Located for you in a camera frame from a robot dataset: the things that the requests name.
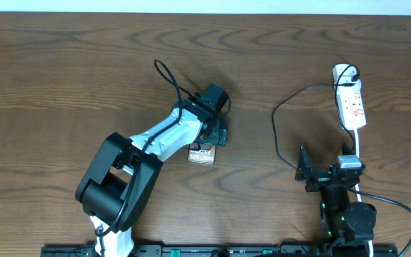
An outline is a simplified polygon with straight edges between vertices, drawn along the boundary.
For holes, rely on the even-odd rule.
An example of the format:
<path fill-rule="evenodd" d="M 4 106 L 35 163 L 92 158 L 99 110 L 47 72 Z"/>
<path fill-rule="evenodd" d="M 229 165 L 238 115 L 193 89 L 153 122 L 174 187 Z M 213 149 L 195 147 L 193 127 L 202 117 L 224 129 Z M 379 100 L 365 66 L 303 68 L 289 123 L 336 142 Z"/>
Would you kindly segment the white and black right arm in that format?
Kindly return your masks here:
<path fill-rule="evenodd" d="M 322 226 L 333 242 L 357 246 L 374 239 L 377 211 L 371 204 L 350 200 L 348 192 L 359 184 L 365 165 L 347 147 L 344 150 L 346 154 L 338 156 L 327 171 L 314 171 L 305 147 L 301 146 L 295 180 L 305 182 L 306 192 L 320 194 Z"/>

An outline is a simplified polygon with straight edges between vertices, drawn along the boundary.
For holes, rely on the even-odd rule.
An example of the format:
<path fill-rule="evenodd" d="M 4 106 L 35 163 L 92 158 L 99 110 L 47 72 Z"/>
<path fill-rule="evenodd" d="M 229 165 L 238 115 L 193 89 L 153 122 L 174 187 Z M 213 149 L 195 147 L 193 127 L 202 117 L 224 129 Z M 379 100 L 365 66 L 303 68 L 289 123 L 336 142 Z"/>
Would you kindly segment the bronze Galaxy smartphone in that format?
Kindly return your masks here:
<path fill-rule="evenodd" d="M 215 163 L 215 153 L 216 146 L 192 143 L 188 146 L 188 161 L 213 165 Z"/>

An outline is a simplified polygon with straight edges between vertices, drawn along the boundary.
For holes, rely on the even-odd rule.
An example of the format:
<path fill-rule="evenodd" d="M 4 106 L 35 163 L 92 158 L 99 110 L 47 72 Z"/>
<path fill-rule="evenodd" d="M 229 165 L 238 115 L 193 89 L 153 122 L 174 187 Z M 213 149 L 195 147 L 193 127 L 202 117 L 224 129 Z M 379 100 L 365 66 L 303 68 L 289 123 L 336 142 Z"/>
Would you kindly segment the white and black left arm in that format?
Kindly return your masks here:
<path fill-rule="evenodd" d="M 143 133 L 106 137 L 75 192 L 95 228 L 95 256 L 129 256 L 132 226 L 142 214 L 164 162 L 184 146 L 225 146 L 222 112 L 228 93 L 210 84 L 180 99 L 170 115 Z"/>

